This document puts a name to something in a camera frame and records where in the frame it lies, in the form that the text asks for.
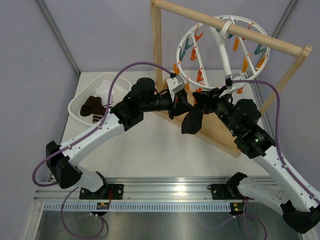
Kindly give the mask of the white round clip hanger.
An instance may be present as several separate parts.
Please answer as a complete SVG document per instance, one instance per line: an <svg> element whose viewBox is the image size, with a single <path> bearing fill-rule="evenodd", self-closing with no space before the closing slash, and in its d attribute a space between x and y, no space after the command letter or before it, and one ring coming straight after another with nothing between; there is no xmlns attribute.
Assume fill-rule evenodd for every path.
<svg viewBox="0 0 320 240"><path fill-rule="evenodd" d="M196 89L210 91L227 75L253 80L267 67L270 47L203 23L181 38L173 71Z"/></svg>

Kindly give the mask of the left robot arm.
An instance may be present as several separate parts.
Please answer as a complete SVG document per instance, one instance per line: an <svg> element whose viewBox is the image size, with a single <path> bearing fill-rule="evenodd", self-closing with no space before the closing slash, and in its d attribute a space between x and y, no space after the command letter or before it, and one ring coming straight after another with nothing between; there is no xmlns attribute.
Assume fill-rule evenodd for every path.
<svg viewBox="0 0 320 240"><path fill-rule="evenodd" d="M61 189L72 186L85 188L97 199L108 194L108 182L99 172L92 172L79 163L93 150L111 138L120 135L144 119L145 112L167 111L170 118L190 111L185 83L176 74L166 80L167 89L155 93L155 82L142 77L131 90L113 106L105 119L60 144L46 145L47 167Z"/></svg>

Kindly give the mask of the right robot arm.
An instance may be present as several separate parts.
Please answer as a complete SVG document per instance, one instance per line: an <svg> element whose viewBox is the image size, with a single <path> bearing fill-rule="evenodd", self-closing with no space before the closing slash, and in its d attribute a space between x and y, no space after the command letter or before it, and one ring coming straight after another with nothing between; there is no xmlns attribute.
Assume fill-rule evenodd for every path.
<svg viewBox="0 0 320 240"><path fill-rule="evenodd" d="M276 141L258 125L261 117L252 99L240 99L232 104L224 88L193 92L194 117L214 113L235 137L237 148L260 165L278 184L283 193L268 188L243 173L227 181L227 193L232 198L241 195L254 199L279 213L286 224L305 234L320 222L319 191L311 187L278 151Z"/></svg>

